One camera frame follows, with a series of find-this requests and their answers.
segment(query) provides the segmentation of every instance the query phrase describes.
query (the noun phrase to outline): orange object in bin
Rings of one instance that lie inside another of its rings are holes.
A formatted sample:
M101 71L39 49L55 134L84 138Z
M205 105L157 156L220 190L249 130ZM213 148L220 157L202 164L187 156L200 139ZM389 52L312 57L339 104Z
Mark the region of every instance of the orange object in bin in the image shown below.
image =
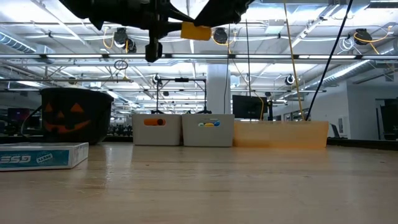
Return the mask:
M236 147L324 149L328 130L327 121L235 121L233 144Z
M164 126L166 125L165 119L145 119L144 125L146 126Z

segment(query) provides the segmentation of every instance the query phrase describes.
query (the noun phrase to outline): blue label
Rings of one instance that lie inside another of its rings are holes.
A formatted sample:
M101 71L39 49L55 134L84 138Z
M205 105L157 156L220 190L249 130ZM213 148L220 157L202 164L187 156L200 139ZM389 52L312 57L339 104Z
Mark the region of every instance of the blue label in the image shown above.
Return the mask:
M0 151L0 168L67 166L69 150Z

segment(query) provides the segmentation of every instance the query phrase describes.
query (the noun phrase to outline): wooden table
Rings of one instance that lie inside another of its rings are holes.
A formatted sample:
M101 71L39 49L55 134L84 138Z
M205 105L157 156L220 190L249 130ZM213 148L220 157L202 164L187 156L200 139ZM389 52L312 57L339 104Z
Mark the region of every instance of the wooden table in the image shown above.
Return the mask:
M1 223L398 223L398 152L90 148L73 170L0 173Z

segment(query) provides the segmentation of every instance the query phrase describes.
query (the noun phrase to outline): wall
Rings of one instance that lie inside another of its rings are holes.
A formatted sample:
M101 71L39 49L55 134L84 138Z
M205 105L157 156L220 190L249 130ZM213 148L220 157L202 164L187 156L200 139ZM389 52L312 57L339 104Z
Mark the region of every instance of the wall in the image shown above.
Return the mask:
M326 88L326 93L319 93L315 100L314 106L311 112L311 119L313 121L327 121L338 127L339 118L346 118L345 133L340 134L341 137L350 138L349 128L349 111L348 111L348 97L347 97L347 84L346 82L339 83L338 87ZM309 94L305 97L305 101L302 102L303 109L309 108L313 94ZM274 116L291 113L299 110L299 103L296 101L288 102L288 106L278 106L274 109ZM334 137L333 130L329 128L329 137Z
M351 138L378 140L376 99L398 97L398 86L348 85Z

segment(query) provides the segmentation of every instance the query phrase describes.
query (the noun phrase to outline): colorful objects in bin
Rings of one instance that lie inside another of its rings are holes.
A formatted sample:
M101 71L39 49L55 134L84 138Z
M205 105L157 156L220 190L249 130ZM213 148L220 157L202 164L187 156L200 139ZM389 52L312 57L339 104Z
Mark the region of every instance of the colorful objects in bin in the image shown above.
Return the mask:
M166 120L165 119L145 119L144 125L146 126L165 126Z
M220 125L220 121L218 121L218 120L211 121L211 122L202 122L202 123L198 124L199 127L218 127L219 125Z

